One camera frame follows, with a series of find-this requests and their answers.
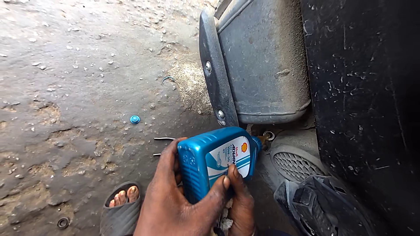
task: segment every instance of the fingernail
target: fingernail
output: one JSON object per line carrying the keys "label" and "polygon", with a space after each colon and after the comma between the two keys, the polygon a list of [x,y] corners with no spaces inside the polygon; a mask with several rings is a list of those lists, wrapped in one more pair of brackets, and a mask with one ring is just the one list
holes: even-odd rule
{"label": "fingernail", "polygon": [[234,175],[235,175],[235,177],[239,177],[239,171],[238,171],[238,168],[236,168],[236,166],[235,166],[235,170],[234,170]]}
{"label": "fingernail", "polygon": [[229,188],[230,184],[231,184],[231,180],[229,179],[228,176],[225,176],[225,178],[223,179],[223,186],[225,187],[226,190]]}

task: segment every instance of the dirty hand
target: dirty hand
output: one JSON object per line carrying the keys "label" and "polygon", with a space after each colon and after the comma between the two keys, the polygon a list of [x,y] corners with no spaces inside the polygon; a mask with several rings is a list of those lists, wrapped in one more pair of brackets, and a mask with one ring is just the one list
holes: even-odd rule
{"label": "dirty hand", "polygon": [[255,232],[254,198],[235,165],[229,166],[228,177],[235,191],[234,202],[228,216],[234,222],[229,229],[229,236],[251,236]]}
{"label": "dirty hand", "polygon": [[178,142],[185,139],[172,141],[162,152],[134,236],[208,235],[226,205],[225,195],[230,185],[227,176],[219,177],[209,193],[194,205],[184,197],[182,187],[177,186],[181,173],[175,155]]}

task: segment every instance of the bottle label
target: bottle label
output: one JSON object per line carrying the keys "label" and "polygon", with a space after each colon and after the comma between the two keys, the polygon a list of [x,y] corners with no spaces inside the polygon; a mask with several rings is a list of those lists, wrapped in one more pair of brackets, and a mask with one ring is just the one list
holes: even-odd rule
{"label": "bottle label", "polygon": [[244,178],[248,176],[249,165],[251,163],[249,149],[248,139],[245,136],[241,136],[210,151],[206,155],[210,186],[213,185],[219,176],[227,173],[231,164],[236,165],[239,173]]}

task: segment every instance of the gray sandal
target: gray sandal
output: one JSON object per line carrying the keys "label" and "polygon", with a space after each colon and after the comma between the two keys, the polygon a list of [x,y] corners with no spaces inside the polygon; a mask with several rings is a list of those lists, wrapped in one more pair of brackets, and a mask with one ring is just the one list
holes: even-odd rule
{"label": "gray sandal", "polygon": [[[117,206],[109,207],[109,203],[114,196],[120,191],[128,191],[131,186],[137,186],[139,189],[139,198],[135,202],[126,203]],[[128,181],[118,185],[113,190],[112,194],[108,197],[102,207],[100,235],[101,236],[132,236],[136,229],[137,219],[140,214],[142,199],[140,196],[140,185],[134,181]]]}

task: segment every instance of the blue plastic bottle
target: blue plastic bottle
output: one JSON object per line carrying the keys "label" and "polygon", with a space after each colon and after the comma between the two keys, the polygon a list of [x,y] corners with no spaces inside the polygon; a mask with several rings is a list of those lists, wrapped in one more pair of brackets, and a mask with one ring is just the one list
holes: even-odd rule
{"label": "blue plastic bottle", "polygon": [[231,164],[236,164],[244,178],[251,177],[261,146],[257,137],[240,127],[221,128],[179,142],[185,197],[192,204],[201,200]]}

